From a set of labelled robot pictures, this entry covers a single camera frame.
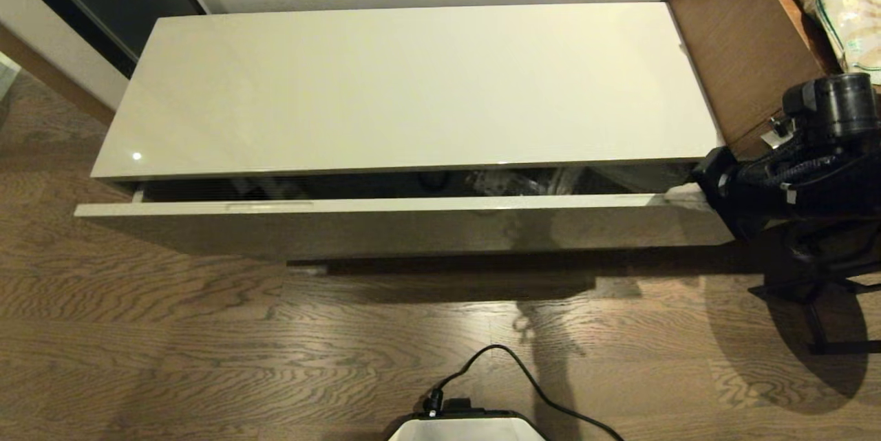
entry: black cable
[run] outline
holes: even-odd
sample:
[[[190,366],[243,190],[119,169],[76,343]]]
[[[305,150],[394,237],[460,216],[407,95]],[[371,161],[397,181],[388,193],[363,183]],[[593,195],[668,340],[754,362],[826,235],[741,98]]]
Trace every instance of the black cable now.
[[[481,350],[479,350],[478,353],[475,353],[474,356],[472,356],[470,359],[468,359],[468,362],[465,363],[465,366],[463,366],[463,368],[460,369],[459,372],[456,372],[450,376],[447,376],[442,381],[440,381],[438,383],[437,387],[435,387],[434,390],[432,390],[430,398],[443,399],[443,387],[445,385],[447,385],[447,383],[449,383],[450,381],[453,381],[453,379],[458,378],[459,376],[465,375],[465,372],[468,372],[468,369],[471,368],[472,363],[474,363],[475,360],[478,360],[479,356],[482,356],[482,354],[484,354],[485,352],[492,350],[494,348],[498,348],[499,350],[506,351],[507,354],[509,354],[511,356],[511,358],[515,362],[517,362],[517,365],[520,366],[520,371],[523,371],[523,374],[526,375],[526,379],[529,379],[529,382],[532,384],[532,387],[535,388],[535,392],[538,394],[538,398],[541,398],[542,401],[544,401],[544,403],[547,403],[549,407],[552,407],[553,409],[560,410],[560,412],[563,412],[568,416],[573,416],[576,419],[580,419],[580,420],[585,421],[589,424],[595,425],[600,429],[603,429],[603,431],[606,431],[608,433],[608,435],[613,437],[613,439],[615,439],[616,441],[624,441],[624,438],[621,438],[619,433],[615,432],[615,430],[613,428],[608,427],[603,422],[599,422],[597,420],[591,419],[591,417],[588,417],[588,416],[583,416],[581,413],[578,413],[575,410],[567,409],[566,407],[563,407],[562,405],[558,405],[557,403],[554,403],[553,401],[551,401],[551,399],[548,398],[547,395],[544,394],[544,391],[542,391],[542,388],[539,387],[538,381],[535,381],[535,378],[533,378],[532,374],[529,373],[529,370],[526,368],[526,365],[523,365],[523,362],[522,362],[522,360],[520,360],[520,357],[517,356],[516,353],[513,353],[513,350],[511,348],[506,347],[505,345],[489,345],[488,347],[481,348]]]

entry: black stand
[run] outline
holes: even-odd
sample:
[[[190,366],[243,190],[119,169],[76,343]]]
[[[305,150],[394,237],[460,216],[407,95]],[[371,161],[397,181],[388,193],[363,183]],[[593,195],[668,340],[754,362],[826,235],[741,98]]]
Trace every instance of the black stand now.
[[[784,281],[775,284],[765,284],[754,288],[749,288],[750,293],[762,300],[768,300],[768,297],[780,298],[787,302],[799,303],[805,309],[805,318],[807,319],[809,331],[814,343],[808,345],[808,350],[812,354],[875,354],[881,353],[881,341],[829,341],[823,323],[817,312],[818,298],[831,285],[843,287],[849,293],[863,294],[881,291],[881,283],[865,285],[856,281],[850,281],[859,275],[867,275],[870,272],[881,270],[881,262],[875,261],[871,263],[853,263],[856,260],[864,259],[867,255],[875,250],[875,240],[878,238],[876,230],[869,240],[860,250],[847,255],[846,257],[837,258],[827,262],[818,260],[819,242],[840,234],[841,231],[850,230],[855,224],[837,224],[824,230],[816,231],[800,240],[802,250],[793,249],[802,258],[811,259],[809,265],[809,277],[799,278],[793,281]]]

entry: drawer front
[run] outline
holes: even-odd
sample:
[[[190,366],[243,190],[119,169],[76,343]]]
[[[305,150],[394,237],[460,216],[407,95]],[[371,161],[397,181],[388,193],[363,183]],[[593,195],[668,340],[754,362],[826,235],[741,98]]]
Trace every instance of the drawer front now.
[[[87,204],[76,216],[180,252],[289,260],[713,246],[714,213],[655,194]]]

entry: open drawer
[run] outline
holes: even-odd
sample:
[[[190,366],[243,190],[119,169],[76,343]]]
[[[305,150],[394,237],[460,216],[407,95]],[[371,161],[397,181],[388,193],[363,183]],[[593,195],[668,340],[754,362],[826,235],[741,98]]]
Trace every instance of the open drawer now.
[[[76,215],[182,252],[284,259],[720,244],[715,215],[661,187],[426,194],[390,178],[681,164],[717,144],[664,3],[173,18],[92,171],[135,202]],[[346,175],[370,178],[328,183]],[[241,185],[294,177],[308,195]]]

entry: wooden furniture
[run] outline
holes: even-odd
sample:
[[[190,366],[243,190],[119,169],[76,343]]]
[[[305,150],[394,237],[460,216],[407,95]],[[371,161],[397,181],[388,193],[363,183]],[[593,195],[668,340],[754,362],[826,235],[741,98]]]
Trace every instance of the wooden furniture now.
[[[798,0],[668,0],[721,133],[740,157],[761,155],[761,134],[783,91],[840,72],[822,28]]]
[[[284,259],[720,244],[714,213],[663,191],[188,202],[205,178],[651,166],[717,143],[664,3],[173,18],[92,171],[134,202],[76,215],[183,252]]]

